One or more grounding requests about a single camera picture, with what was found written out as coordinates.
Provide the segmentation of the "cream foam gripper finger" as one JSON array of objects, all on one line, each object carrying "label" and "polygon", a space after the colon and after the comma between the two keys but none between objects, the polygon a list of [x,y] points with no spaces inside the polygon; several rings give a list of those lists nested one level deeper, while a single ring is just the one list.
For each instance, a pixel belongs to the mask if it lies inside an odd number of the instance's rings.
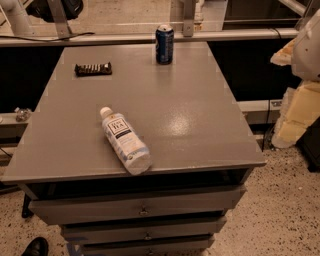
[{"label": "cream foam gripper finger", "polygon": [[290,65],[302,79],[296,89],[286,90],[271,139],[276,148],[288,148],[320,117],[320,45],[311,39],[293,39],[273,54],[271,62]]}]

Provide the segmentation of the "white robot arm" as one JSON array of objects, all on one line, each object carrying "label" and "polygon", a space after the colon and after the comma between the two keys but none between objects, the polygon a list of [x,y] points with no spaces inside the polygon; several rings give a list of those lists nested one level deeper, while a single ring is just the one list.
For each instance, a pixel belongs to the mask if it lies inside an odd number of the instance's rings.
[{"label": "white robot arm", "polygon": [[304,22],[296,38],[274,53],[271,62],[290,65],[301,79],[296,89],[285,92],[271,143],[288,148],[320,117],[320,10]]}]

